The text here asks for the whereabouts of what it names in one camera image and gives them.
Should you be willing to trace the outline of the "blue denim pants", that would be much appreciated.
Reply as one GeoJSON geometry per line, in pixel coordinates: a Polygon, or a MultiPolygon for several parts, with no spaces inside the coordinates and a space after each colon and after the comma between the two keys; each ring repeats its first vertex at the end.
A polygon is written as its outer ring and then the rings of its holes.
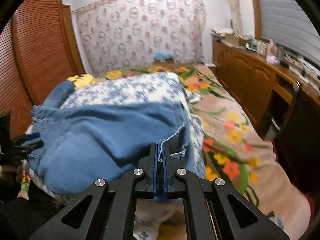
{"type": "Polygon", "coordinates": [[[137,168],[156,145],[165,146],[185,169],[204,177],[201,144],[194,141],[180,102],[33,108],[33,131],[43,146],[28,155],[28,174],[43,191],[69,202],[96,179],[113,181],[137,168]]]}

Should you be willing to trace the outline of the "folded blue denim garment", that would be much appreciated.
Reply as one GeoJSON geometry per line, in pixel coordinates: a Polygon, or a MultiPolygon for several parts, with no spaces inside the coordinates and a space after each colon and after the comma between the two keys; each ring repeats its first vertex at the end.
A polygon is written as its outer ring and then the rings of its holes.
{"type": "Polygon", "coordinates": [[[74,90],[75,85],[72,81],[63,81],[51,91],[42,105],[49,108],[60,108],[74,90]]]}

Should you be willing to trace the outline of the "floral bed blanket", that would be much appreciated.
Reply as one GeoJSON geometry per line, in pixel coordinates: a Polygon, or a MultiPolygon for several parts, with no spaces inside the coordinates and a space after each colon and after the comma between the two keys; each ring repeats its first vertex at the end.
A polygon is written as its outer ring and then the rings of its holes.
{"type": "Polygon", "coordinates": [[[308,199],[277,162],[271,142],[257,135],[242,107],[207,67],[123,67],[100,75],[94,85],[160,72],[178,75],[190,113],[203,123],[202,179],[222,178],[290,239],[299,239],[311,219],[308,199]]]}

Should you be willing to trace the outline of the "yellow plush toy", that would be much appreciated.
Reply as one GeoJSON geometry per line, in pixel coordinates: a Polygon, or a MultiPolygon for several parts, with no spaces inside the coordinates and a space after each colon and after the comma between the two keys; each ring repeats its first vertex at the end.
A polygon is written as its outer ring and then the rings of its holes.
{"type": "Polygon", "coordinates": [[[67,81],[71,81],[74,84],[76,89],[95,84],[95,79],[90,74],[72,76],[67,78],[67,81]]]}

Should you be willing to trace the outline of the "brown louvered wardrobe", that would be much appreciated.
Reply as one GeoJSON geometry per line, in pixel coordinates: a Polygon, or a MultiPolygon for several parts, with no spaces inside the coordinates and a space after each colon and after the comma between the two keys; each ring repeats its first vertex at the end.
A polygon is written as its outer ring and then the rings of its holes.
{"type": "Polygon", "coordinates": [[[31,125],[33,106],[68,77],[85,73],[71,7],[62,0],[24,0],[1,33],[1,113],[10,136],[31,125]]]}

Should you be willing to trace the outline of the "wooden sideboard cabinet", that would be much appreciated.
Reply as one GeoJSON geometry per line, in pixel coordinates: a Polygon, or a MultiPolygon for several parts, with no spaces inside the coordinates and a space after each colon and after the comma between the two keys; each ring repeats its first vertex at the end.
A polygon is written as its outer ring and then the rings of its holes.
{"type": "Polygon", "coordinates": [[[319,191],[319,98],[288,68],[259,54],[213,42],[216,76],[259,136],[274,140],[278,160],[304,192],[319,191]]]}

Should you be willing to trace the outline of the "circle patterned sheer curtain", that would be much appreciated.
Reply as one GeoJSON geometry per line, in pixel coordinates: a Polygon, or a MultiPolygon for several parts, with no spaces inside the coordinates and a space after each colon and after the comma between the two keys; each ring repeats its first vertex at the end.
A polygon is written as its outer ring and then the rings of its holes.
{"type": "Polygon", "coordinates": [[[204,59],[202,0],[99,0],[74,14],[94,74],[151,64],[157,55],[204,59]]]}

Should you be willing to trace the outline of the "blue item on box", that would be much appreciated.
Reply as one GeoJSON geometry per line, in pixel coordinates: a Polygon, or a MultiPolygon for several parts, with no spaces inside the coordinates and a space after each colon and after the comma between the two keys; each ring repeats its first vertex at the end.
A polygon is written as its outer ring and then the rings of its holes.
{"type": "Polygon", "coordinates": [[[153,60],[154,62],[172,63],[174,62],[174,56],[172,54],[154,53],[153,60]]]}

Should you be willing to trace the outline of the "pink bottle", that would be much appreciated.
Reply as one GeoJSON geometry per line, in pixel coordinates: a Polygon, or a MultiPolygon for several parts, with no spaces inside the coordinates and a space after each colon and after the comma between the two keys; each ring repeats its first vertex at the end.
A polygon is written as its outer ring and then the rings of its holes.
{"type": "Polygon", "coordinates": [[[269,39],[269,44],[266,51],[266,61],[272,65],[280,65],[280,61],[278,59],[278,48],[273,39],[269,39]]]}

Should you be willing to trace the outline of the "cardboard box on cabinet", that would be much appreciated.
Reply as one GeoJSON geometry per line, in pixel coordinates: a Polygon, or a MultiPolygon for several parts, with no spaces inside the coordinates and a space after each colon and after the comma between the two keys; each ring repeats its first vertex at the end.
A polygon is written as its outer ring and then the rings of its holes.
{"type": "Polygon", "coordinates": [[[247,43],[246,39],[239,37],[236,34],[226,34],[224,37],[224,41],[234,46],[242,46],[242,47],[244,47],[245,44],[247,43]]]}

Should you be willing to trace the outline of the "grey window blind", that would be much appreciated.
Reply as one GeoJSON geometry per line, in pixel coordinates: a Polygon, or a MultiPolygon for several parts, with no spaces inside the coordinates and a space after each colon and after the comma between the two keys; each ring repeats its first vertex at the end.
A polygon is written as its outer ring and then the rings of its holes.
{"type": "Polygon", "coordinates": [[[259,0],[262,37],[319,64],[319,34],[295,0],[259,0]]]}

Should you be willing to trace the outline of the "beige side curtain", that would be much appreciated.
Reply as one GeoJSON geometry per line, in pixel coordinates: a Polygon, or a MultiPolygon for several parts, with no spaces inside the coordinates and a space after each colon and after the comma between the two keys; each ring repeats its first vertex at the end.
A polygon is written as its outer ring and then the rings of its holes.
{"type": "Polygon", "coordinates": [[[231,11],[232,28],[235,31],[243,32],[243,22],[240,12],[239,0],[227,0],[231,11]]]}

